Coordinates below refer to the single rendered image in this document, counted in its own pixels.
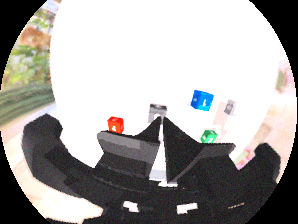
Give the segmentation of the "green block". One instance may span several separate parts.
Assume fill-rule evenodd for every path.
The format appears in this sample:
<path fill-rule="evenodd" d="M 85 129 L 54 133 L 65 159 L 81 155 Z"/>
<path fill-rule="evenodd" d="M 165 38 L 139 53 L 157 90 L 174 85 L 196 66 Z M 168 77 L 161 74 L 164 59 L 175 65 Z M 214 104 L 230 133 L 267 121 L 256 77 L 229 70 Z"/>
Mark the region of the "green block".
<path fill-rule="evenodd" d="M 201 143 L 214 143 L 214 140 L 216 140 L 217 132 L 212 131 L 212 129 L 205 129 L 204 135 L 201 136 Z"/>

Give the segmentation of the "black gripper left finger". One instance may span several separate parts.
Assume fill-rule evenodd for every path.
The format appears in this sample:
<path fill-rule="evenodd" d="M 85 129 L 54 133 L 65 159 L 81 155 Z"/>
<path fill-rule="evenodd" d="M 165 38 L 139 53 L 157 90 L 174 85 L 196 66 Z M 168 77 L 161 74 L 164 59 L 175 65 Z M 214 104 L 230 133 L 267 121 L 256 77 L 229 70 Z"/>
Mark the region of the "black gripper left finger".
<path fill-rule="evenodd" d="M 145 161 L 146 177 L 154 167 L 158 149 L 161 147 L 160 131 L 161 116 L 142 129 L 136 136 L 114 131 L 100 131 L 96 137 L 102 152 L 108 151 L 113 155 L 129 157 L 129 159 Z"/>

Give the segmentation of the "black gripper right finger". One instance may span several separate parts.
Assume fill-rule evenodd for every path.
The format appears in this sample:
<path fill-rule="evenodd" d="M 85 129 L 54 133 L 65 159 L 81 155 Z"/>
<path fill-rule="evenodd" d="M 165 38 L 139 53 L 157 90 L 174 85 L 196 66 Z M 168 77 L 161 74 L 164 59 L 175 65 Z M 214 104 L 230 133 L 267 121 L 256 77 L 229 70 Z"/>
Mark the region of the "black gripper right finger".
<path fill-rule="evenodd" d="M 184 129 L 178 128 L 169 117 L 162 120 L 162 136 L 164 136 L 166 185 L 177 185 L 178 179 L 192 169 L 202 157 L 231 155 L 234 143 L 200 143 L 194 140 Z"/>

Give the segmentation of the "cyan block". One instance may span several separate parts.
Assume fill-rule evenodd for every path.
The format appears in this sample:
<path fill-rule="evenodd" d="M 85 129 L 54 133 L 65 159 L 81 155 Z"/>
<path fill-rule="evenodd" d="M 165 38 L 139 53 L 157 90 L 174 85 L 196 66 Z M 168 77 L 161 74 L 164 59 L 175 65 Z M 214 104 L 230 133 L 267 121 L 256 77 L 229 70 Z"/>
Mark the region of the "cyan block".
<path fill-rule="evenodd" d="M 214 95 L 210 93 L 202 92 L 200 89 L 194 89 L 192 108 L 197 109 L 197 111 L 209 111 L 212 107 Z"/>

